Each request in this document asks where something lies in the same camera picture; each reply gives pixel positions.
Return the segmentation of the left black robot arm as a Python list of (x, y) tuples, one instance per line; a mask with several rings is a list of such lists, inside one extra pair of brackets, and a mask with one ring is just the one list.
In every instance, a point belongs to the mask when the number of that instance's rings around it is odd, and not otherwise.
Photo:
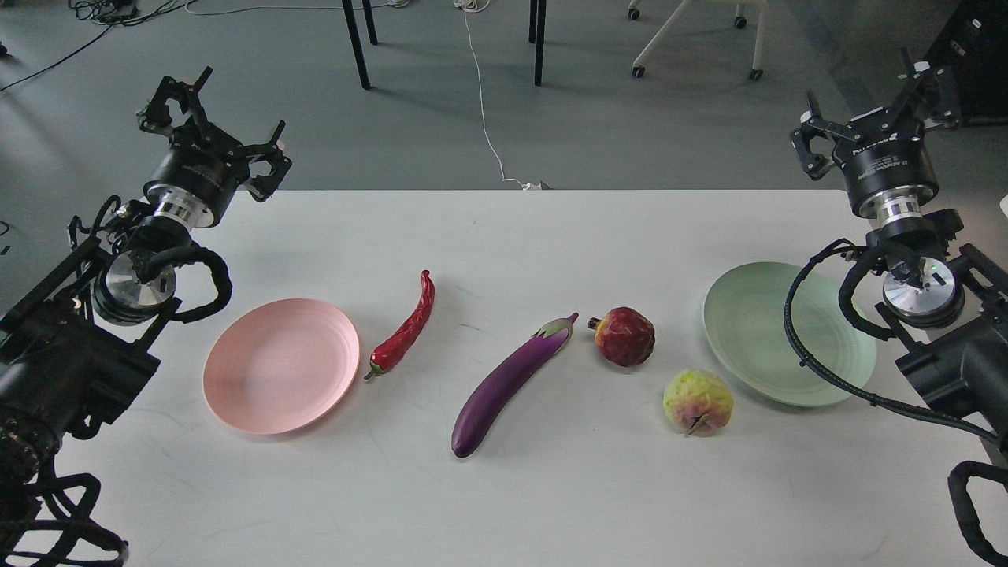
[(193, 83), (163, 76), (138, 112), (142, 132), (164, 136), (165, 158), (141, 198), (111, 196), (93, 222), (69, 223), (71, 252), (2, 317), (2, 564), (80, 566), (79, 544), (106, 552), (91, 566), (122, 566), (125, 539), (91, 517), (94, 475), (58, 475), (65, 435), (90, 440), (116, 422), (154, 377), (149, 351), (172, 322), (194, 323), (229, 305), (219, 254), (192, 240), (222, 221), (241, 187), (262, 203), (291, 169), (277, 123), (245, 144), (209, 121)]

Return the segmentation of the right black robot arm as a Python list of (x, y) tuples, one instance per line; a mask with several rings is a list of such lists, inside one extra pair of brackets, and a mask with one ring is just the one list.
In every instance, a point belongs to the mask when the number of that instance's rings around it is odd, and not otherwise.
[[(965, 544), (980, 560), (1004, 566), (1006, 555), (984, 534), (968, 485), (973, 478), (1006, 483), (1006, 273), (971, 244), (951, 254), (948, 247), (962, 230), (957, 211), (922, 212), (939, 191), (925, 134), (957, 126), (960, 101), (950, 67), (912, 60), (907, 50), (901, 58), (902, 90), (892, 104), (845, 124), (824, 118), (817, 97), (806, 95), (809, 108), (791, 132), (799, 164), (812, 180), (840, 171), (850, 211), (873, 229), (862, 245), (832, 242), (799, 270), (785, 295), (784, 334), (799, 365), (827, 383), (982, 441), (989, 462), (955, 466), (948, 473), (948, 492)], [(792, 304), (803, 281), (832, 256), (852, 263), (836, 298), (843, 319), (854, 330), (905, 347), (896, 366), (922, 406), (850, 384), (803, 344)]]

